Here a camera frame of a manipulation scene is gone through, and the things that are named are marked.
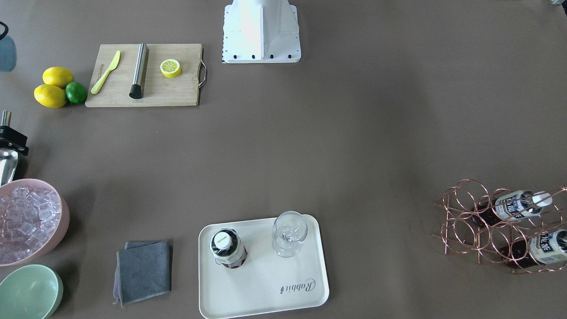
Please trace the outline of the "yellow lemon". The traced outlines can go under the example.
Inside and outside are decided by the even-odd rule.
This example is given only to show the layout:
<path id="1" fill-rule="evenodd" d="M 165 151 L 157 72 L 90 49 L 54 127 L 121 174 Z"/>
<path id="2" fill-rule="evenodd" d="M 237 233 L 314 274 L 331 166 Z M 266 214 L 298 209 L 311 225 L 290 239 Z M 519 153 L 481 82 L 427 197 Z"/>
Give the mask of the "yellow lemon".
<path id="1" fill-rule="evenodd" d="M 65 67 L 52 66 L 44 70 L 42 80 L 45 84 L 65 89 L 69 83 L 74 81 L 74 75 Z"/>
<path id="2" fill-rule="evenodd" d="M 64 89 L 51 84 L 42 84 L 34 89 L 34 98 L 48 108 L 61 108 L 68 99 Z"/>

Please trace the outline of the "half lemon slice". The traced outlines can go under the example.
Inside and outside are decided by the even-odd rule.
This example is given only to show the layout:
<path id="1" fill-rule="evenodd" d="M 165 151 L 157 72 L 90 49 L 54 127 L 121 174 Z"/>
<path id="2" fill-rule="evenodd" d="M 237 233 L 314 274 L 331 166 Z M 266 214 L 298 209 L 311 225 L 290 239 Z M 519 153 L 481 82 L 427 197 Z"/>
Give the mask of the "half lemon slice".
<path id="1" fill-rule="evenodd" d="M 182 66 L 176 59 L 166 59 L 161 62 L 159 69 L 166 78 L 176 78 L 182 73 Z"/>

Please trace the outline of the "pink bowl of ice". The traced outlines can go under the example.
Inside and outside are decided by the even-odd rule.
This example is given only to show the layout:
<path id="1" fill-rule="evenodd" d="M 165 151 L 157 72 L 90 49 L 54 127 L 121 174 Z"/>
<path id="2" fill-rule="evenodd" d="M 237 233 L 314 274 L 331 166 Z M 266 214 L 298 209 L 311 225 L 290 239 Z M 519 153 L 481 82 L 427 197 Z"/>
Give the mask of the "pink bowl of ice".
<path id="1" fill-rule="evenodd" d="M 65 236 L 70 214 L 63 197 L 39 179 L 1 186 L 1 266 L 30 262 Z"/>

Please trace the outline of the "steel ice scoop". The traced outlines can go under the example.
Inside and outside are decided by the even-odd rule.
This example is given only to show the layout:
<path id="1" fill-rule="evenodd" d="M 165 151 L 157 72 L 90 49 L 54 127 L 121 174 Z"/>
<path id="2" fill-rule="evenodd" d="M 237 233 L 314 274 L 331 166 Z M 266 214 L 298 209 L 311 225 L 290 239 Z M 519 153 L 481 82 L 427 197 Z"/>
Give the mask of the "steel ice scoop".
<path id="1" fill-rule="evenodd" d="M 10 111 L 4 110 L 1 115 L 1 126 L 7 128 L 10 127 L 10 121 L 12 119 L 12 113 Z M 12 143 L 4 142 L 6 146 L 1 146 L 0 148 L 0 185 L 10 183 L 14 176 L 16 175 L 16 169 L 19 163 L 19 153 L 12 148 Z"/>

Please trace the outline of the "upper yellow lemon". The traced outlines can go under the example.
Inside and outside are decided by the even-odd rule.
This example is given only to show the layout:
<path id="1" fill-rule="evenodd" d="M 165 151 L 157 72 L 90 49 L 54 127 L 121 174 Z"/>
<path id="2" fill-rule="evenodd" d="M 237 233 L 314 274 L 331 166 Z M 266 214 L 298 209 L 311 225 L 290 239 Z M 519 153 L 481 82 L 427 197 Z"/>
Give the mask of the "upper yellow lemon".
<path id="1" fill-rule="evenodd" d="M 65 67 L 52 66 L 44 70 L 42 80 L 45 84 L 65 89 L 69 83 L 74 81 L 74 75 Z"/>

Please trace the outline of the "clear wine glass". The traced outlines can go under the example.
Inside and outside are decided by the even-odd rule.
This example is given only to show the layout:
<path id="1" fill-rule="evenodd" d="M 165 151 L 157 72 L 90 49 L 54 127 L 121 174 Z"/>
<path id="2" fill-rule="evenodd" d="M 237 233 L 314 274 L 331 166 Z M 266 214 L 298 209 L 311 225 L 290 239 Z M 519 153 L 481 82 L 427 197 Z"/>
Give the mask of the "clear wine glass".
<path id="1" fill-rule="evenodd" d="M 302 248 L 308 234 L 303 214 L 286 211 L 280 214 L 272 226 L 272 246 L 282 258 L 295 256 Z"/>

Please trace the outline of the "green empty bowl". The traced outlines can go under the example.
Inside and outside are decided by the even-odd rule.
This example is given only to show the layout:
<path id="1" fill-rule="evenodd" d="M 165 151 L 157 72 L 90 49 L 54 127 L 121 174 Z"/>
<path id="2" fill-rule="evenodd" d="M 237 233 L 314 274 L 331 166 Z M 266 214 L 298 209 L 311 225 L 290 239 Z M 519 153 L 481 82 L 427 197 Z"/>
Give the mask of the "green empty bowl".
<path id="1" fill-rule="evenodd" d="M 2 319 L 48 319 L 61 303 L 61 277 L 43 265 L 28 265 L 13 271 L 0 285 Z"/>

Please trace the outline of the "lower yellow lemon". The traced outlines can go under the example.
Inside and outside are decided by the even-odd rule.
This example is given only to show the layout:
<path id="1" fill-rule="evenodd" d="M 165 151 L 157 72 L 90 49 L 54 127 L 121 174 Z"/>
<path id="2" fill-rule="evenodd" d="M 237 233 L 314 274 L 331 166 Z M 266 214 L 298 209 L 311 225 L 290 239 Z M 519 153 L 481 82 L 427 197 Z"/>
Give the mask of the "lower yellow lemon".
<path id="1" fill-rule="evenodd" d="M 34 89 L 34 98 L 48 108 L 61 108 L 68 99 L 64 89 L 51 84 L 42 84 Z"/>

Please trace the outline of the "steel muddler black tip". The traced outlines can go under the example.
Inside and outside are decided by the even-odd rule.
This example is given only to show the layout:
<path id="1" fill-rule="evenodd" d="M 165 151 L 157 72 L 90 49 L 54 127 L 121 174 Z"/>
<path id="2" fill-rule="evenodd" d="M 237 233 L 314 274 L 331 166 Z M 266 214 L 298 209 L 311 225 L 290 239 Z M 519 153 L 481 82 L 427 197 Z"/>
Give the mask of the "steel muddler black tip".
<path id="1" fill-rule="evenodd" d="M 129 97 L 132 99 L 141 99 L 143 97 L 148 51 L 148 45 L 146 43 L 140 43 L 136 55 L 136 63 L 134 65 L 133 81 L 129 92 Z"/>

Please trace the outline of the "green lime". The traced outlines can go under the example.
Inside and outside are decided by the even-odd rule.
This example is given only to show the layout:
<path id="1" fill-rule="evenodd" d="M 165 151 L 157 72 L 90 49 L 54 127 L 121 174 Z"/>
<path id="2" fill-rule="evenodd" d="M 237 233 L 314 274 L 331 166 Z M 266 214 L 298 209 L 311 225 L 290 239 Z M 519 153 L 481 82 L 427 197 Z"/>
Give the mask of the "green lime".
<path id="1" fill-rule="evenodd" d="M 66 97 L 73 104 L 83 104 L 88 97 L 88 90 L 79 82 L 71 82 L 65 86 Z"/>

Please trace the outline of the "tea bottle white cap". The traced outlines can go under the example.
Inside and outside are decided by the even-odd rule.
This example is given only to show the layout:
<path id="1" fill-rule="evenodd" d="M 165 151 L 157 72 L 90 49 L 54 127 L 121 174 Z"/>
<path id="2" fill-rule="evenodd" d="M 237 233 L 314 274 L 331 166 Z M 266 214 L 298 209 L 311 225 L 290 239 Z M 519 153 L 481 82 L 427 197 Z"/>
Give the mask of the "tea bottle white cap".
<path id="1" fill-rule="evenodd" d="M 237 232 L 228 228 L 223 228 L 214 234 L 209 248 L 215 263 L 230 269 L 241 267 L 248 256 L 247 249 Z"/>

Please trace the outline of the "white rabbit tray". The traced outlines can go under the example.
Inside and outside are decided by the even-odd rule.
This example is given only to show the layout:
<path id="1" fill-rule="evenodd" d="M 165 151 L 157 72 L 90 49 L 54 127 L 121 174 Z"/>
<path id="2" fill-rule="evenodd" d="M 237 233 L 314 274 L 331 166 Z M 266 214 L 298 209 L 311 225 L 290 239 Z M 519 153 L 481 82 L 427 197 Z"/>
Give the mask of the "white rabbit tray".
<path id="1" fill-rule="evenodd" d="M 318 221 L 305 214 L 308 234 L 299 252 L 282 258 L 273 250 L 275 218 L 205 226 L 198 237 L 199 309 L 204 318 L 226 319 L 323 305 L 330 295 Z M 243 266 L 217 264 L 211 240 L 235 230 L 247 249 Z"/>

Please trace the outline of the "grey folded cloth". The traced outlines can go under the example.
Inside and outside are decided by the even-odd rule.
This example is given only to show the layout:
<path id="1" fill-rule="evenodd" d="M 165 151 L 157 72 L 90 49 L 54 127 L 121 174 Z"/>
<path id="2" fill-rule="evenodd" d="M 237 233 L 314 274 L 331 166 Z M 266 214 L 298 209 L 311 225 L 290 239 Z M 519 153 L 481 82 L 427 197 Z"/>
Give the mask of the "grey folded cloth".
<path id="1" fill-rule="evenodd" d="M 171 291 L 171 249 L 168 241 L 128 241 L 116 253 L 113 286 L 122 307 Z"/>

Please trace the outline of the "yellow plastic knife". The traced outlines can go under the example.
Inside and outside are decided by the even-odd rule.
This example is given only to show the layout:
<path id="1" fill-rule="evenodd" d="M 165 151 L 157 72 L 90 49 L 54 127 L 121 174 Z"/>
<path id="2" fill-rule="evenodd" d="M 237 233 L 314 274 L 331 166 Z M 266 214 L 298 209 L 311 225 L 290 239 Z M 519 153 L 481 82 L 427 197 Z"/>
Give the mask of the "yellow plastic knife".
<path id="1" fill-rule="evenodd" d="M 115 56 L 112 58 L 112 61 L 108 65 L 107 69 L 101 75 L 101 78 L 99 78 L 98 81 L 95 83 L 95 85 L 93 85 L 93 88 L 91 89 L 91 94 L 95 95 L 95 94 L 99 93 L 99 91 L 102 89 L 103 85 L 105 84 L 105 81 L 107 80 L 108 75 L 112 71 L 117 69 L 119 62 L 120 62 L 120 58 L 121 58 L 121 51 L 116 51 Z"/>

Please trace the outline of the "bamboo cutting board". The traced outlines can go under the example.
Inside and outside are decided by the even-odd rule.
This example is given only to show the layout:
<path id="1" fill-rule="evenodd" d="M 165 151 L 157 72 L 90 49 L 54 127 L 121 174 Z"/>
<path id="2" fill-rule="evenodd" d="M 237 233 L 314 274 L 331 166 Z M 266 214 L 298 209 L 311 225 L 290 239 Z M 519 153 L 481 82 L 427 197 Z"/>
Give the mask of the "bamboo cutting board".
<path id="1" fill-rule="evenodd" d="M 109 73 L 99 93 L 88 93 L 87 107 L 160 107 L 197 106 L 200 99 L 203 45 L 148 44 L 148 58 L 144 71 L 142 98 L 129 96 L 133 84 L 139 44 L 102 44 L 99 47 L 90 87 L 93 87 L 107 70 L 115 53 L 120 51 L 116 69 Z M 162 75 L 159 66 L 168 59 L 176 59 L 182 72 L 175 78 Z"/>

